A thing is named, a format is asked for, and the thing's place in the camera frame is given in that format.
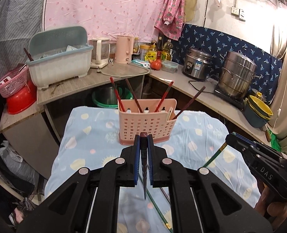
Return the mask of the person's right hand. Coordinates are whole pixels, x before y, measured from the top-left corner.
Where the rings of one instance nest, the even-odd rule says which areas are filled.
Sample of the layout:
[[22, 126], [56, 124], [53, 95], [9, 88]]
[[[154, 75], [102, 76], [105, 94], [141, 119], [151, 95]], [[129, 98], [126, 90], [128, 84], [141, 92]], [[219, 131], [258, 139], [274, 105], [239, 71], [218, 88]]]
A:
[[273, 230], [276, 230], [287, 218], [287, 202], [272, 202], [268, 203], [269, 196], [273, 192], [269, 187], [265, 187], [261, 196], [255, 206], [255, 210], [262, 216], [267, 212], [271, 217], [275, 219], [272, 221], [271, 225]]

